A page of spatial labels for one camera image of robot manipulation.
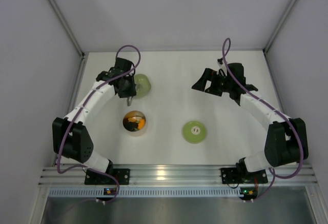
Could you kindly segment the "metal serving tongs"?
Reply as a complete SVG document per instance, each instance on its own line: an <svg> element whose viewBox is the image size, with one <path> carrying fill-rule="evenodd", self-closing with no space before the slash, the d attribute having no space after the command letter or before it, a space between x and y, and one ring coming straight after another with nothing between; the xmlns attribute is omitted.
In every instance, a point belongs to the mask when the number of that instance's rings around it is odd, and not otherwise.
<svg viewBox="0 0 328 224"><path fill-rule="evenodd" d="M130 96L130 97L127 98L127 106L128 107L131 106L132 101L133 101L133 96Z"/></svg>

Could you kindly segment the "orange food piece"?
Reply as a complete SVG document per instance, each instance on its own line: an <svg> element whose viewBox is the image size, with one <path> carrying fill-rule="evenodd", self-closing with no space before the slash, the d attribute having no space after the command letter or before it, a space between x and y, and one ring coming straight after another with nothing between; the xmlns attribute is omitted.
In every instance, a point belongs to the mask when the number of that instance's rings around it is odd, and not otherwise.
<svg viewBox="0 0 328 224"><path fill-rule="evenodd" d="M138 129L142 129L145 126L146 122L144 120L140 120L138 123Z"/></svg>

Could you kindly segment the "black round food piece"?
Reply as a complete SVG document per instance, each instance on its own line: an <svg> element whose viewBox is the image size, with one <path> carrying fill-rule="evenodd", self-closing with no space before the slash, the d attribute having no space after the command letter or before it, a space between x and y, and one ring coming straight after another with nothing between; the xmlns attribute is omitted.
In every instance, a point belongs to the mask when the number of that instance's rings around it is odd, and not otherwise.
<svg viewBox="0 0 328 224"><path fill-rule="evenodd" d="M129 131L134 131L135 129L138 129L138 124L137 123L128 122L127 125L126 125L126 128Z"/></svg>

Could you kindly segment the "green round lid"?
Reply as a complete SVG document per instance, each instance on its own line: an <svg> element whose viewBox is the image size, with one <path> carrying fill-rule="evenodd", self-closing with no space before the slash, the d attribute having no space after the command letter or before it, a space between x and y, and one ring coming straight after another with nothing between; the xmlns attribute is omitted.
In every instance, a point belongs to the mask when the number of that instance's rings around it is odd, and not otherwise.
<svg viewBox="0 0 328 224"><path fill-rule="evenodd" d="M189 121L185 123L182 128L182 136L187 142L198 144L206 139L207 129L205 125L199 121Z"/></svg>

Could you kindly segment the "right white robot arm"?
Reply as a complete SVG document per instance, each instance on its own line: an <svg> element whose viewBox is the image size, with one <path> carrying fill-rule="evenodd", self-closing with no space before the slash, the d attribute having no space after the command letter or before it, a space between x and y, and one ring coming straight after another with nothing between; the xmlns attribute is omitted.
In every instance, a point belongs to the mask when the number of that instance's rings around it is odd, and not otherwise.
<svg viewBox="0 0 328 224"><path fill-rule="evenodd" d="M299 164L295 173L300 171L309 155L305 122L281 113L262 99L258 89L246 83L241 63L222 66L218 71L206 68L192 89L216 96L228 93L266 130L264 148L236 164L241 174L250 175L295 162Z"/></svg>

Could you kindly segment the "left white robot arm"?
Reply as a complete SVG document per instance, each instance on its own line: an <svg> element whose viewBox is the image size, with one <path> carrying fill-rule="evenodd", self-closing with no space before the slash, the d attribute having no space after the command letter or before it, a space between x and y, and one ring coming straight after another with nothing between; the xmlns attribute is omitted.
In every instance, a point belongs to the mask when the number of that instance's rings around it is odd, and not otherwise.
<svg viewBox="0 0 328 224"><path fill-rule="evenodd" d="M94 171L111 173L113 163L95 151L88 126L113 97L130 98L136 95L136 67L130 60L117 57L113 67L99 73L82 101L64 118L57 117L53 121L53 149L58 165L61 158L66 157Z"/></svg>

